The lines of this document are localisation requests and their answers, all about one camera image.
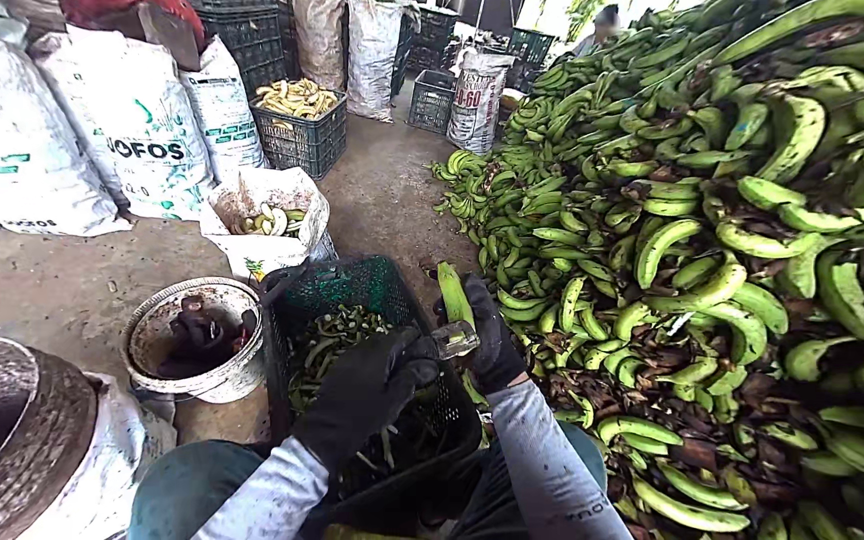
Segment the stacked crate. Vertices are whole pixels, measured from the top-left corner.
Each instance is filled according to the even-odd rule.
[[[285,74],[290,81],[303,78],[299,65],[299,35],[296,33],[296,12],[292,0],[278,1],[278,33],[282,36]]]
[[[532,85],[545,70],[546,56],[552,43],[555,43],[555,35],[511,29],[506,54],[515,56],[515,66],[509,70],[507,86],[526,94],[532,92]]]
[[[402,24],[398,28],[398,46],[395,48],[395,64],[391,70],[391,97],[399,95],[402,85],[405,84],[405,67],[415,36],[415,22],[408,15],[402,15]]]
[[[421,28],[413,38],[406,66],[414,72],[424,69],[437,71],[442,67],[446,45],[449,44],[459,13],[435,6],[419,6],[419,9]]]
[[[192,0],[192,7],[239,65],[246,93],[286,77],[277,0]]]

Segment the red fabric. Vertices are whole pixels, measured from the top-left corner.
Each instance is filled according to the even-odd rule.
[[[94,28],[92,21],[102,16],[124,12],[143,0],[59,0],[65,20],[82,28]],[[192,25],[198,52],[206,49],[206,29],[198,13],[186,0],[145,0],[162,8],[172,16]]]

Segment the white bucket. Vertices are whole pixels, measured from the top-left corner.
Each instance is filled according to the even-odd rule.
[[[222,313],[224,322],[237,327],[242,313],[252,311],[258,322],[242,350],[219,367],[187,378],[160,378],[157,368],[172,350],[169,321],[182,310],[182,299],[198,294],[210,311]],[[186,393],[211,404],[226,404],[249,395],[265,381],[262,348],[262,310],[258,294],[227,277],[197,277],[176,283],[145,300],[128,319],[120,354],[128,374],[139,387],[164,394]]]

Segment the bucket rim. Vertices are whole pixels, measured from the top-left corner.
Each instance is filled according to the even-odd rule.
[[[129,345],[132,343],[133,334],[136,331],[139,321],[142,320],[149,311],[160,302],[180,293],[184,290],[194,289],[202,286],[223,286],[233,289],[239,289],[246,293],[251,300],[252,307],[255,310],[256,331],[254,331],[242,350],[239,350],[233,357],[229,358],[221,365],[206,371],[205,373],[188,376],[186,378],[161,378],[146,372],[142,369],[136,360],[129,352]],[[128,318],[126,327],[122,330],[122,336],[119,340],[119,356],[122,362],[126,365],[128,374],[138,383],[139,387],[143,387],[156,392],[181,394],[189,393],[197,390],[209,392],[227,381],[231,375],[243,367],[249,360],[252,359],[262,346],[262,332],[258,329],[262,328],[262,310],[259,308],[259,297],[255,289],[237,281],[230,277],[222,276],[205,276],[193,277],[185,281],[179,281],[169,285],[162,290],[151,295],[148,299],[139,304]]]

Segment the dirty bucket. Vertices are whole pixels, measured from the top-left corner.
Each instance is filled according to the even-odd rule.
[[[210,404],[246,397],[265,381],[259,354],[262,332],[258,330],[242,350],[217,368],[186,378],[157,375],[174,344],[169,321],[182,310],[183,298],[192,294],[201,295],[209,314],[229,328],[242,324],[246,311],[255,314],[257,328],[262,328],[258,294],[247,285],[227,277],[197,277],[176,283],[143,301],[128,319],[120,350],[128,374],[139,387],[163,394],[189,394]]]
[[[96,395],[74,365],[0,337],[0,539],[18,538],[90,447]]]

